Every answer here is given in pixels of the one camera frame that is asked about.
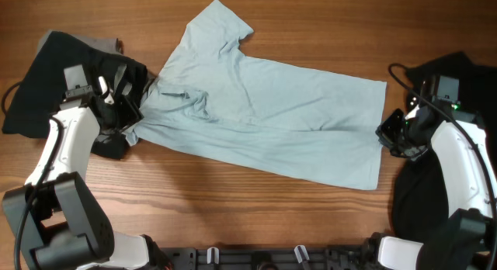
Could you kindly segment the light blue t-shirt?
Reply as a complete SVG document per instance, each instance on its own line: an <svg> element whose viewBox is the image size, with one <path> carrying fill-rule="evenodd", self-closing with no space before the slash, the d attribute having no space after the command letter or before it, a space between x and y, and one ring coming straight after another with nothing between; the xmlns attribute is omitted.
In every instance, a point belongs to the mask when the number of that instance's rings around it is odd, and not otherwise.
<svg viewBox="0 0 497 270"><path fill-rule="evenodd" d="M249 57L252 28L219 1L192 19L127 132L187 154L374 190L386 83Z"/></svg>

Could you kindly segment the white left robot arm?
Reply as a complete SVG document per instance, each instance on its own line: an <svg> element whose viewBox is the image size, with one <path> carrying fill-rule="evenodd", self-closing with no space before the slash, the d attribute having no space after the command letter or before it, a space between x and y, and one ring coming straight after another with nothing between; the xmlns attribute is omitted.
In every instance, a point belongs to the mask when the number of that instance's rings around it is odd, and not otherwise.
<svg viewBox="0 0 497 270"><path fill-rule="evenodd" d="M150 237L113 231L85 184L89 155L100 125L99 100L83 66L64 69L68 90L50 116L50 133L24 186L8 191L2 207L16 239L15 268L164 269L167 257Z"/></svg>

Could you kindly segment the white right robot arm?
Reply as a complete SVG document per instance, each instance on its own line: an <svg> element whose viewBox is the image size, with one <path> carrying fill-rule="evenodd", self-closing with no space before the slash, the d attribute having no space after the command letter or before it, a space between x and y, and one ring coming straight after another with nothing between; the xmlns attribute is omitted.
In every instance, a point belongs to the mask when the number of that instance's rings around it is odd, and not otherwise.
<svg viewBox="0 0 497 270"><path fill-rule="evenodd" d="M446 219L424 243L381 238L377 261L387 269L494 269L496 180L479 115L462 109L456 78L427 76L408 91L409 113L395 110L376 134L395 157L415 161L435 154Z"/></svg>

